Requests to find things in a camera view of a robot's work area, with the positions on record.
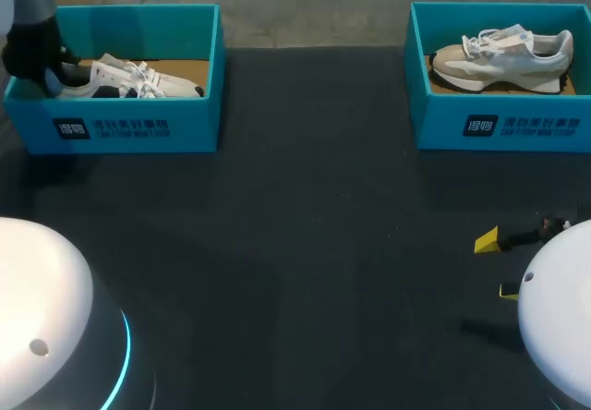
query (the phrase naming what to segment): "shoe box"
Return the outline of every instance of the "shoe box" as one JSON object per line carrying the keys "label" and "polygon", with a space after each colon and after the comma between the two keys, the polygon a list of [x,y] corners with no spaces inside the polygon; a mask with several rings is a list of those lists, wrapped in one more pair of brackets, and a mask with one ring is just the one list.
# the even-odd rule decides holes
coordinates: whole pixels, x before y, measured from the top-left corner
{"label": "shoe box", "polygon": [[12,78],[4,105],[29,153],[217,150],[225,61],[218,6],[61,6],[57,19],[75,55],[146,61],[159,72],[198,83],[205,95],[48,99],[32,82]]}
{"label": "shoe box", "polygon": [[[434,78],[429,57],[487,29],[521,24],[535,34],[573,34],[574,56],[560,94],[497,83],[481,93]],[[422,150],[591,151],[591,14],[584,5],[427,3],[411,5],[404,74],[416,145]]]}

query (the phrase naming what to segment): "yellow object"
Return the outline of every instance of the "yellow object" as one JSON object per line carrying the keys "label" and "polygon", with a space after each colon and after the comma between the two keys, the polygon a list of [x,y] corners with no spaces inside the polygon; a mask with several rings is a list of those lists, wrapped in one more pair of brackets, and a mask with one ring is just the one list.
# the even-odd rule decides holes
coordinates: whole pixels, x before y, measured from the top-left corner
{"label": "yellow object", "polygon": [[519,290],[517,290],[517,293],[515,293],[514,291],[504,291],[503,292],[503,287],[502,284],[499,285],[499,297],[502,297],[503,299],[511,299],[512,301],[517,301],[519,300]]}
{"label": "yellow object", "polygon": [[497,238],[499,237],[499,226],[490,230],[485,235],[479,237],[474,243],[474,253],[486,253],[488,251],[501,251]]}

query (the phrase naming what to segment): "yellow block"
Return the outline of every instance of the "yellow block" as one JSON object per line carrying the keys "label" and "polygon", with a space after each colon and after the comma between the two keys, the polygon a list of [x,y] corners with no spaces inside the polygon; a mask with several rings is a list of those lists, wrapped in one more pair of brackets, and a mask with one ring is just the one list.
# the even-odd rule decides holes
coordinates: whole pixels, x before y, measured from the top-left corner
{"label": "yellow block", "polygon": [[519,300],[519,293],[511,294],[511,295],[504,295],[502,292],[502,284],[500,284],[499,285],[499,297],[502,297],[503,299],[511,299],[512,301],[518,301]]}
{"label": "yellow block", "polygon": [[501,251],[499,244],[497,244],[497,237],[499,236],[499,226],[490,230],[485,235],[479,237],[474,243],[474,253],[486,253],[488,251]]}

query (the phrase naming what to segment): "shoe sole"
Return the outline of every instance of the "shoe sole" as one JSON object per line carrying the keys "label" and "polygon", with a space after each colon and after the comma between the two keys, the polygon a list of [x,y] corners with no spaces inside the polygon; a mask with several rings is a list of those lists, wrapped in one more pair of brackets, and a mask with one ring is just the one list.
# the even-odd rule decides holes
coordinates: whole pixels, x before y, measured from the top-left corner
{"label": "shoe sole", "polygon": [[437,78],[440,78],[438,80],[442,79],[451,87],[453,87],[454,90],[467,91],[470,93],[481,93],[486,87],[492,84],[496,84],[498,82],[507,82],[516,85],[521,89],[532,91],[534,93],[560,94],[564,89],[564,85],[566,84],[566,73],[556,78],[529,78],[524,76],[515,76],[511,78],[491,78],[488,80],[468,80],[455,78],[453,76],[440,73],[437,69],[435,69],[433,67],[434,57],[435,55],[432,54],[429,58],[429,63],[431,64],[433,74]]}

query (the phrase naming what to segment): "printed logo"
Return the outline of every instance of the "printed logo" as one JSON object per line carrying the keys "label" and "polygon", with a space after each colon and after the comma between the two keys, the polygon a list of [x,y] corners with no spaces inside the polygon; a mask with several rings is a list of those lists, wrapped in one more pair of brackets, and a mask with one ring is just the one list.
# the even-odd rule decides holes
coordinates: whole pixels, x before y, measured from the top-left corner
{"label": "printed logo", "polygon": [[89,130],[80,118],[54,119],[54,125],[61,139],[90,139]]}
{"label": "printed logo", "polygon": [[492,136],[499,117],[496,115],[469,115],[465,120],[463,136],[487,138]]}

